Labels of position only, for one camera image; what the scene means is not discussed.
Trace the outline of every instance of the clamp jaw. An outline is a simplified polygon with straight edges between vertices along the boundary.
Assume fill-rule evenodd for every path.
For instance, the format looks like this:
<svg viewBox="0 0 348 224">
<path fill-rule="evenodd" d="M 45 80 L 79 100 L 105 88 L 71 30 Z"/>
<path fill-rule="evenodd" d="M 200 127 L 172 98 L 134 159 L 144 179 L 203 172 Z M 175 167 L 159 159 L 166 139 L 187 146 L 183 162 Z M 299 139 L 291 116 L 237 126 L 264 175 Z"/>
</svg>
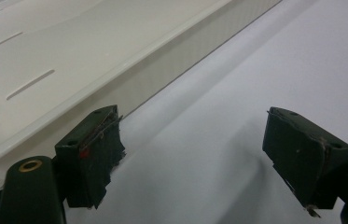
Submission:
<svg viewBox="0 0 348 224">
<path fill-rule="evenodd" d="M 124 157 L 116 105 L 91 112 L 56 146 L 56 157 L 18 161 L 0 191 L 0 223 L 66 223 L 70 207 L 98 208 Z"/>
<path fill-rule="evenodd" d="M 348 144 L 303 116 L 270 109 L 263 150 L 301 205 L 332 209 L 338 197 L 345 203 L 342 223 L 348 223 Z"/>
</svg>

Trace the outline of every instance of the molded groove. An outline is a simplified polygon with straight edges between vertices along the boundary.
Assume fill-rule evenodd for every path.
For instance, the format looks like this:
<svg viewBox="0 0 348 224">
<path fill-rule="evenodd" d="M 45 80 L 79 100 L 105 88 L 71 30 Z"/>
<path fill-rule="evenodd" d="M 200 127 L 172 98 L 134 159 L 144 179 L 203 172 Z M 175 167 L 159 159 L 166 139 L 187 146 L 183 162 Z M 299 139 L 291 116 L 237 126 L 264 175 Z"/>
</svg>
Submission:
<svg viewBox="0 0 348 224">
<path fill-rule="evenodd" d="M 14 37 L 16 37 L 16 36 L 19 36 L 19 35 L 22 35 L 22 32 L 19 32 L 19 33 L 15 34 L 15 35 L 12 35 L 12 36 L 6 38 L 5 40 L 2 40 L 2 41 L 0 42 L 0 45 L 6 43 L 7 41 L 9 41 L 9 40 L 11 40 L 12 38 L 14 38 Z"/>
<path fill-rule="evenodd" d="M 30 88 L 31 86 L 33 86 L 36 82 L 42 80 L 45 77 L 48 77 L 49 75 L 55 73 L 54 69 L 49 70 L 47 73 L 43 74 L 40 77 L 35 78 L 34 80 L 28 82 L 27 84 L 23 85 L 22 87 L 20 87 L 18 90 L 14 91 L 13 93 L 11 93 L 6 100 L 10 100 L 11 98 L 13 98 L 14 96 L 20 94 L 22 91 L 25 91 L 26 89 Z"/>
</svg>

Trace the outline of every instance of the white sheet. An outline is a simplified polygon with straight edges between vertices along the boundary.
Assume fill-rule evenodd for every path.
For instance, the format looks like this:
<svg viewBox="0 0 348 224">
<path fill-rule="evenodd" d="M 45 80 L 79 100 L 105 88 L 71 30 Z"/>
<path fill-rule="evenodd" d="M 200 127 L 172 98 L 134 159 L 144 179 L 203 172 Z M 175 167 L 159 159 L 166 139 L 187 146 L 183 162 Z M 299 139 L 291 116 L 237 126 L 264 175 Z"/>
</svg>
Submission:
<svg viewBox="0 0 348 224">
<path fill-rule="evenodd" d="M 121 123 L 127 157 L 69 223 L 340 223 L 310 217 L 261 150 L 270 106 L 348 143 L 348 0 L 286 0 Z"/>
</svg>

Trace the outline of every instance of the red mark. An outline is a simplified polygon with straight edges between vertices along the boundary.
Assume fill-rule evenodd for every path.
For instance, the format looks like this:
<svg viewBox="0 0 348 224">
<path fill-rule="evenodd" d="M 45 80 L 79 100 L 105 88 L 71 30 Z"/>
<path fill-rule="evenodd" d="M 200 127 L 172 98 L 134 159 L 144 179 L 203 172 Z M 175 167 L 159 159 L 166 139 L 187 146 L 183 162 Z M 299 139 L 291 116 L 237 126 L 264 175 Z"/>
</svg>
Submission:
<svg viewBox="0 0 348 224">
<path fill-rule="evenodd" d="M 80 157 L 80 159 L 85 159 L 85 158 L 88 158 L 89 155 L 90 155 L 90 148 L 87 147 L 81 150 L 78 156 Z"/>
</svg>

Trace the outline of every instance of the scuffed black plastic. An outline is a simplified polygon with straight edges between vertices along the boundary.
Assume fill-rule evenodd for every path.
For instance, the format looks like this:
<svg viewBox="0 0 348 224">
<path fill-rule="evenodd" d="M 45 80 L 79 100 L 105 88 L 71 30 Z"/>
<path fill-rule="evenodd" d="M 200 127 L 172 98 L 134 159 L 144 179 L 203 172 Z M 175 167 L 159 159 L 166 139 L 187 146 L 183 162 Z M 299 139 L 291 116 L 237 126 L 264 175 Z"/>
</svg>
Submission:
<svg viewBox="0 0 348 224">
<path fill-rule="evenodd" d="M 124 157 L 116 105 L 90 113 L 56 146 L 60 193 L 70 207 L 98 208 L 110 173 Z"/>
<path fill-rule="evenodd" d="M 263 150 L 310 214 L 333 208 L 348 170 L 348 144 L 295 112 L 272 107 Z"/>
</svg>

